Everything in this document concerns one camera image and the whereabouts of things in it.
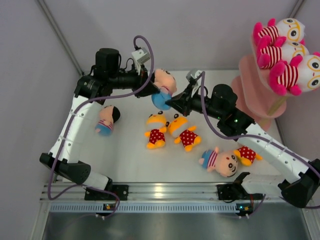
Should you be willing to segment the boy plush black hair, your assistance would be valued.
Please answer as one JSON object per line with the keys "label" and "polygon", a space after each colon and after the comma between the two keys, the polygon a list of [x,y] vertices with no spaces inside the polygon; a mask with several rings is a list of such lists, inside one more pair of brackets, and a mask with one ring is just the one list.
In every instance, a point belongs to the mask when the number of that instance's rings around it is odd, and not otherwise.
{"label": "boy plush black hair", "polygon": [[120,119],[121,113],[114,105],[108,105],[99,112],[99,121],[95,126],[95,132],[100,136],[110,136],[114,124]]}

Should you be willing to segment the pink panda plush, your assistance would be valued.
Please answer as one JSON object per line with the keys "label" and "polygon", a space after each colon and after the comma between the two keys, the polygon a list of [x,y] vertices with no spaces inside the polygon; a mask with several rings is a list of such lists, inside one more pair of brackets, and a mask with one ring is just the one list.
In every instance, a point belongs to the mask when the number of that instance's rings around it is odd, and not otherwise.
{"label": "pink panda plush", "polygon": [[267,25],[257,22],[252,31],[254,44],[257,46],[264,36],[269,36],[269,45],[274,45],[280,40],[284,43],[297,42],[305,45],[305,25],[295,18],[285,18],[279,22],[271,18]]}
{"label": "pink panda plush", "polygon": [[289,63],[277,62],[269,72],[268,84],[279,96],[299,96],[320,87],[320,53],[297,55]]}
{"label": "pink panda plush", "polygon": [[271,38],[261,38],[256,48],[256,62],[260,69],[271,69],[277,62],[289,63],[293,57],[309,55],[309,50],[299,42],[271,44]]}

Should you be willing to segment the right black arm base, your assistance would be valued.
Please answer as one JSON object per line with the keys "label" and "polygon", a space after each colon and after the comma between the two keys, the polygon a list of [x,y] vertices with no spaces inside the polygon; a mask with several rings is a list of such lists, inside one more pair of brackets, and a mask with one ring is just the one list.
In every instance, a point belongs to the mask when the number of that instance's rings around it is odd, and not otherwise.
{"label": "right black arm base", "polygon": [[216,188],[218,199],[221,201],[261,200],[263,198],[262,194],[247,193],[242,186],[233,183],[218,184]]}

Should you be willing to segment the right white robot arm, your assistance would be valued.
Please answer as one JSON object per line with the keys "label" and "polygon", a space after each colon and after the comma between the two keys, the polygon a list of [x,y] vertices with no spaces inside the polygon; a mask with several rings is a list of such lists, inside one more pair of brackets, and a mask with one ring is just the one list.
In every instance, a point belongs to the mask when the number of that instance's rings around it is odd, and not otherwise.
{"label": "right white robot arm", "polygon": [[320,186],[320,160],[299,156],[271,137],[236,107],[238,97],[229,85],[217,84],[211,97],[204,96],[204,91],[203,86],[192,90],[189,85],[166,104],[184,116],[191,111],[203,114],[217,136],[249,147],[280,173],[275,180],[270,175],[242,173],[234,181],[235,196],[244,199],[250,194],[275,195],[294,207],[309,208]]}

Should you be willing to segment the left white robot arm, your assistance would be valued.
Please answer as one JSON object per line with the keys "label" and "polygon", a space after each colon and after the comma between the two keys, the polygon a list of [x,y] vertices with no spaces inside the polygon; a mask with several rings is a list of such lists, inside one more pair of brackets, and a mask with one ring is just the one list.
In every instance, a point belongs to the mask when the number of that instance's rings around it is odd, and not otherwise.
{"label": "left white robot arm", "polygon": [[114,89],[132,92],[122,98],[134,95],[137,98],[158,93],[145,67],[145,62],[154,61],[151,47],[135,47],[132,52],[133,66],[129,71],[121,68],[121,54],[114,48],[101,48],[95,54],[95,64],[89,74],[83,75],[74,90],[72,105],[61,133],[48,153],[42,153],[39,161],[57,174],[76,185],[95,190],[102,200],[113,194],[112,179],[92,170],[80,160],[82,147],[88,130],[98,113],[103,110],[107,99],[115,99]]}

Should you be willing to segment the pink three-tier shelf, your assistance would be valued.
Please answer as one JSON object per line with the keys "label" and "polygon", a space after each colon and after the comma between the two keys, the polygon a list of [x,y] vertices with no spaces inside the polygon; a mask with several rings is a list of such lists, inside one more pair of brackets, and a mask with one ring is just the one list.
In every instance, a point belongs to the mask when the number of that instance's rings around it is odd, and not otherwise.
{"label": "pink three-tier shelf", "polygon": [[257,64],[256,46],[250,39],[252,53],[243,56],[238,65],[239,76],[231,82],[237,95],[236,106],[255,120],[267,131],[274,119],[286,110],[287,97],[277,95],[269,86],[269,69],[261,69]]}

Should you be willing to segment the yellow bear plush middle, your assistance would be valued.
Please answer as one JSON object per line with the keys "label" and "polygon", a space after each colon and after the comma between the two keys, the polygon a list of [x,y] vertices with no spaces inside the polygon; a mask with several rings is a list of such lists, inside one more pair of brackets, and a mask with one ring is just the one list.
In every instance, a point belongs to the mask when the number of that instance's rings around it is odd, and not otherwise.
{"label": "yellow bear plush middle", "polygon": [[197,127],[190,125],[188,119],[175,113],[172,121],[166,123],[169,134],[174,138],[175,144],[182,144],[186,152],[190,152],[193,147],[202,142],[202,138],[195,133]]}

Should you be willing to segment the yellow bear plush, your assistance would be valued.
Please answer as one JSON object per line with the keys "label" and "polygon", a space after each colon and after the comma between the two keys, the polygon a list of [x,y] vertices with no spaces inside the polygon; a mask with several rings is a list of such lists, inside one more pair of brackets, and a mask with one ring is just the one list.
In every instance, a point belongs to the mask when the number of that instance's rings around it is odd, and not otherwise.
{"label": "yellow bear plush", "polygon": [[246,167],[249,167],[253,164],[255,160],[261,161],[263,159],[262,156],[257,154],[252,149],[247,146],[242,146],[233,151],[237,159]]}
{"label": "yellow bear plush", "polygon": [[162,110],[157,114],[151,114],[146,121],[144,136],[148,138],[146,148],[149,150],[162,148],[166,144],[167,119]]}
{"label": "yellow bear plush", "polygon": [[186,152],[190,152],[193,147],[202,142],[202,138],[195,133],[197,127],[190,125],[188,119],[175,113],[172,121],[166,123],[169,134],[174,138],[175,144],[182,144]]}

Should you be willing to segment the yellow bear plush left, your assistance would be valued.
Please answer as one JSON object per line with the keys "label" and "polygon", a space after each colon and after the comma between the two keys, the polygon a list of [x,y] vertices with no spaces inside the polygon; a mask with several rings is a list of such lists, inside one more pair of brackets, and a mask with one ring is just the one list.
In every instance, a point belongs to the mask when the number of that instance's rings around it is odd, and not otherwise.
{"label": "yellow bear plush left", "polygon": [[151,114],[146,121],[144,136],[148,138],[146,148],[149,150],[162,148],[166,144],[167,119],[162,110],[157,114]]}

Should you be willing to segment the yellow bear plush right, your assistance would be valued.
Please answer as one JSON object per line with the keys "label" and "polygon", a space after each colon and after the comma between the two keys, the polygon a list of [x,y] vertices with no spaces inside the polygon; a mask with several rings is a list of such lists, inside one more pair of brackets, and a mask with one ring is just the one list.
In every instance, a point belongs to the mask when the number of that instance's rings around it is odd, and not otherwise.
{"label": "yellow bear plush right", "polygon": [[237,159],[246,167],[249,167],[253,164],[255,160],[261,161],[263,159],[262,156],[257,154],[252,149],[247,146],[242,146],[233,151]]}

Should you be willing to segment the aluminium front rail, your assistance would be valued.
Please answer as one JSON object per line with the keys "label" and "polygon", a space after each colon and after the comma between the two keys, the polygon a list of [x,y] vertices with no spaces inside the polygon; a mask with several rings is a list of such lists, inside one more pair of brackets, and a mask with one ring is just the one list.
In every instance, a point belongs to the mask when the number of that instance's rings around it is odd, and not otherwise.
{"label": "aluminium front rail", "polygon": [[[231,184],[222,182],[176,182],[176,183],[148,183],[129,182],[114,183],[112,192],[122,201],[218,201],[217,185]],[[111,201],[113,196],[104,196],[101,192],[94,193],[91,189],[81,186],[72,186],[70,182],[57,181],[51,186],[51,196],[54,197],[64,189],[56,200],[60,202],[71,201]]]}

